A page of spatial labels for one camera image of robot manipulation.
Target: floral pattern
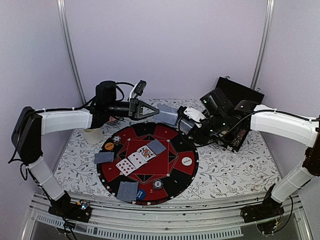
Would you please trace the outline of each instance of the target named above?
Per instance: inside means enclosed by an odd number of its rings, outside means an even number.
[[[203,109],[194,99],[144,100],[157,106],[192,106]],[[92,196],[112,197],[101,184],[94,164],[94,153],[103,143],[124,127],[141,122],[153,122],[151,118],[140,121],[115,121],[102,127],[103,139],[97,144],[88,144],[82,130],[76,129],[58,162],[54,176],[66,191]],[[273,158],[259,132],[250,131],[241,149],[233,153],[218,146],[198,148],[199,168],[191,185],[175,199],[211,199],[266,192],[280,180]]]

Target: red and black game board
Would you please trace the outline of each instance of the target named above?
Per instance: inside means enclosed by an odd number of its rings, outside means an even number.
[[[116,136],[121,140],[114,144]],[[155,139],[166,150],[128,176],[121,174],[116,164]],[[138,198],[132,202],[137,205],[156,205],[178,196],[191,184],[199,165],[198,153],[183,141],[175,128],[155,122],[123,128],[107,139],[101,152],[114,152],[113,162],[97,164],[104,187],[117,196],[120,182],[138,182]],[[183,159],[191,159],[191,163],[183,163]],[[160,189],[154,186],[157,180],[162,182]]]

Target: deck of cards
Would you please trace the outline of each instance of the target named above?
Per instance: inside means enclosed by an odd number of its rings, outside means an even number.
[[[147,145],[145,145],[128,156],[128,159],[125,158],[118,162],[116,167],[123,173],[123,175],[128,176],[156,156],[157,155],[151,151]]]

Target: wall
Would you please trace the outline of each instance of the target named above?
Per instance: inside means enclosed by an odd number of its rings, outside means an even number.
[[[145,99],[192,99],[212,90],[219,76],[250,86],[267,1],[68,0],[65,6],[87,99],[108,79],[146,80]]]
[[[60,27],[55,0],[7,0],[0,7],[0,239],[21,239],[35,184],[24,182],[18,162],[10,165],[11,133],[24,106],[80,104]],[[69,132],[43,138],[44,156],[53,167]]]
[[[320,114],[320,1],[275,1],[272,26],[258,87],[264,103],[280,110],[317,117]],[[265,134],[286,175],[304,159],[305,147]],[[314,239],[320,239],[320,180],[299,191]]]

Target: orange poker chip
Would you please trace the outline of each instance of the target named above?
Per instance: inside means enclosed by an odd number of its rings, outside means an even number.
[[[106,150],[112,150],[114,149],[115,145],[112,142],[108,142],[106,145],[104,145],[104,148]]]

